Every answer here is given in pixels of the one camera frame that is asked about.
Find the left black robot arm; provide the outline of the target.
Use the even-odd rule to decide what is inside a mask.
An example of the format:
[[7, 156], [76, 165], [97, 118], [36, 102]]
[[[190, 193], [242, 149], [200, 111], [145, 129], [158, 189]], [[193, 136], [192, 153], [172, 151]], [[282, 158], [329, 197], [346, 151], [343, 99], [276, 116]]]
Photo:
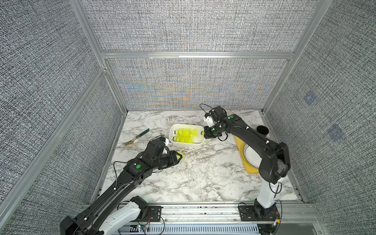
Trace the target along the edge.
[[117, 212], [113, 210], [140, 183], [151, 176], [154, 170], [175, 166], [183, 159], [181, 151], [158, 150], [151, 154], [139, 153], [129, 160], [115, 182], [93, 204], [74, 218], [67, 216], [60, 222], [62, 235], [111, 235], [122, 225], [134, 221], [147, 203], [133, 197], [125, 207]]

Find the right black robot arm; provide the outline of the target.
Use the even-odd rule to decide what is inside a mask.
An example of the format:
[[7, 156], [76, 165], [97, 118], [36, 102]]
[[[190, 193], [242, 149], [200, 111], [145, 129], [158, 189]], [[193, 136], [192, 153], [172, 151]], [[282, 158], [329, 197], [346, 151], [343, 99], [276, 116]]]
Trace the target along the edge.
[[273, 214], [278, 215], [276, 195], [282, 191], [281, 180], [290, 170], [288, 146], [276, 143], [248, 126], [239, 116], [215, 116], [206, 113], [204, 121], [204, 137], [213, 139], [223, 133], [232, 134], [245, 142], [261, 158], [258, 172], [262, 177], [261, 189], [251, 214], [256, 220], [268, 220]]

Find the white plastic storage box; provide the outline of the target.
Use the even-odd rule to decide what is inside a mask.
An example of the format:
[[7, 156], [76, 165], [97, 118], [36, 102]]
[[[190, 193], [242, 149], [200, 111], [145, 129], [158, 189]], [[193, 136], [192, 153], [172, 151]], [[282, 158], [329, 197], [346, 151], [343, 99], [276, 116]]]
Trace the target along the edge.
[[205, 143], [204, 127], [192, 124], [174, 124], [170, 128], [168, 138], [175, 146], [199, 148]]

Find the yellow shuttlecock one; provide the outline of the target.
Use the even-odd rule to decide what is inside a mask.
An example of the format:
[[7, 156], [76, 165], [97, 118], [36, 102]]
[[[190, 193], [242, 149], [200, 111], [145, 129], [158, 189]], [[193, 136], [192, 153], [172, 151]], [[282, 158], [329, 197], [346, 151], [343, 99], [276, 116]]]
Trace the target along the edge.
[[197, 128], [180, 128], [174, 131], [174, 134], [177, 136], [183, 137], [198, 137], [198, 129]]

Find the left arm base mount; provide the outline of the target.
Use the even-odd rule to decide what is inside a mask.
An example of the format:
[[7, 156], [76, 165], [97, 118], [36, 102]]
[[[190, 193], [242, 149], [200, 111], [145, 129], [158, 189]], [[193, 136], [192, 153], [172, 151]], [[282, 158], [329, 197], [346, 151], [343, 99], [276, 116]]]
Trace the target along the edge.
[[162, 206], [148, 206], [142, 209], [139, 216], [134, 222], [160, 222], [162, 214]]

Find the yellow shuttlecock two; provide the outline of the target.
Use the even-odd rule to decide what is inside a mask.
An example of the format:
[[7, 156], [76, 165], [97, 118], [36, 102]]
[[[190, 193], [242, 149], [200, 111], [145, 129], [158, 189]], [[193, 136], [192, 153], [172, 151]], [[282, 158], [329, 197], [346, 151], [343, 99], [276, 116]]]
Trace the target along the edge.
[[177, 143], [185, 143], [185, 144], [196, 143], [196, 137], [193, 137], [193, 136], [174, 136], [172, 140]]

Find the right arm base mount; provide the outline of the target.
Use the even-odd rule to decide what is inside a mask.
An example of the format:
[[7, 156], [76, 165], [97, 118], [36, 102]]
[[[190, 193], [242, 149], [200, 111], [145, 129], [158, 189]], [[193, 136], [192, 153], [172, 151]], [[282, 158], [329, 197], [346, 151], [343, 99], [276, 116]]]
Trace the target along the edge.
[[238, 211], [241, 221], [266, 221], [272, 222], [281, 219], [276, 203], [270, 208], [264, 209], [262, 206], [238, 204]]

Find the yellow shuttlecock four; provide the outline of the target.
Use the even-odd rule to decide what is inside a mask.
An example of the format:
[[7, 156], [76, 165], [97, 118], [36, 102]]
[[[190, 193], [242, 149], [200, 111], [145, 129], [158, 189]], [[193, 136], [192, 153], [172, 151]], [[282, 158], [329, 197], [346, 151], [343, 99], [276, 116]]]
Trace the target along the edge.
[[180, 151], [180, 150], [177, 150], [177, 155], [179, 155], [179, 160], [182, 161], [183, 159], [185, 159], [185, 155]]

